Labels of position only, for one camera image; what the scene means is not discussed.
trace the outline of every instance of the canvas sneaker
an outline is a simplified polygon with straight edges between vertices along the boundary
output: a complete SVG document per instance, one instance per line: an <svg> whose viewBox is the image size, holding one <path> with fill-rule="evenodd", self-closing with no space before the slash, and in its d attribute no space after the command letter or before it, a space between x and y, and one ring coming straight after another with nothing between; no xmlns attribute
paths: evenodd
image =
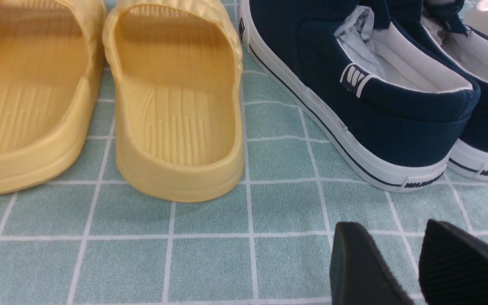
<svg viewBox="0 0 488 305"><path fill-rule="evenodd" d="M383 0L242 0L239 30L366 182L414 191L443 174L480 89L408 41Z"/></svg>
<svg viewBox="0 0 488 305"><path fill-rule="evenodd" d="M464 0L388 0L391 18L452 69L472 78L480 100L449 159L463 176L488 180L488 36L464 25L458 12Z"/></svg>

